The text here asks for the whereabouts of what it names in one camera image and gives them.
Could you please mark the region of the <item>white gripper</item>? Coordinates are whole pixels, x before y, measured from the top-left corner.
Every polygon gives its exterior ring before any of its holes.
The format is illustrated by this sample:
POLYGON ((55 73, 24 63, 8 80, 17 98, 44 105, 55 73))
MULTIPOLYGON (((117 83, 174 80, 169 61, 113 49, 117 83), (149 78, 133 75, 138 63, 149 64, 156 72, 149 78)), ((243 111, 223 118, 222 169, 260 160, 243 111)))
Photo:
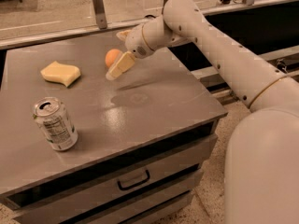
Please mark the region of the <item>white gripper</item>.
POLYGON ((142 25, 138 25, 132 30, 117 32, 116 37, 120 41, 125 41, 128 51, 122 52, 122 55, 110 67, 107 67, 106 78, 108 80, 114 80, 129 70, 135 64, 135 57, 144 59, 154 53, 143 36, 142 25))

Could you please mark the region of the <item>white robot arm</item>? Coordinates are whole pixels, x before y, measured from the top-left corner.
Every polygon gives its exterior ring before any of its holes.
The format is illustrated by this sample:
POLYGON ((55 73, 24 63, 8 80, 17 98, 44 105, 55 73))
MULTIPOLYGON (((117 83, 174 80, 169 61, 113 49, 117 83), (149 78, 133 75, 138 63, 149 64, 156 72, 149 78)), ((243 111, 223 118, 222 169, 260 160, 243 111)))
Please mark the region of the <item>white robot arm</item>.
POLYGON ((122 40, 127 50, 107 79, 188 40, 250 110, 227 145, 224 223, 299 224, 299 83, 209 23, 193 0, 168 0, 122 40))

